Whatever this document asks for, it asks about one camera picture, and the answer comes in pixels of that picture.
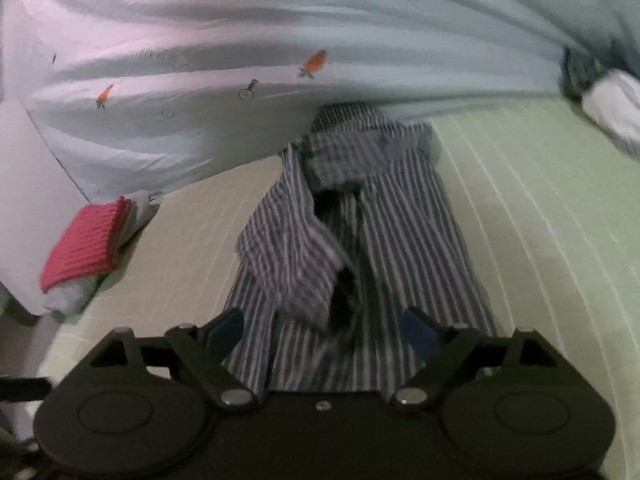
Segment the white curtain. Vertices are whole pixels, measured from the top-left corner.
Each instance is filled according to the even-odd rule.
[[[410,118],[558,92],[564,45],[604,50],[620,20],[640,38],[640,0],[3,2],[5,98],[25,103],[90,200],[273,153],[324,104]],[[324,68],[299,78],[321,49]]]

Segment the dark cloth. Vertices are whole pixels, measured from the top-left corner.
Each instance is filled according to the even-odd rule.
[[[267,390],[380,391],[421,366],[399,316],[495,334],[428,159],[430,128],[363,104],[324,108],[282,152],[282,177],[238,238],[225,309],[244,313],[225,362]]]

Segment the carrot pattern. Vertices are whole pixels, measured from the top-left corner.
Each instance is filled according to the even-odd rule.
[[[313,56],[311,56],[308,61],[300,67],[300,74],[298,77],[309,77],[311,79],[314,78],[314,74],[318,72],[326,61],[326,50],[319,50]]]
[[[112,88],[113,85],[109,85],[100,95],[98,95],[98,98],[95,100],[95,106],[97,108],[102,108],[104,110],[104,102],[107,100],[107,97],[109,97],[109,92],[111,92]]]

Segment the shirt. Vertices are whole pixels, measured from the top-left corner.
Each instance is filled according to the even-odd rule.
[[[496,329],[430,163],[431,129],[365,104],[325,107],[283,150],[283,173],[238,238],[225,309],[244,336],[225,361],[267,391],[379,391],[422,363],[399,317]]]

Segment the red knitted cloth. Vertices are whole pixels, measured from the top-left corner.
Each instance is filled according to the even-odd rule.
[[[49,253],[40,275],[40,288],[47,292],[68,280],[111,272],[118,263],[118,239],[131,200],[84,206],[62,233]]]

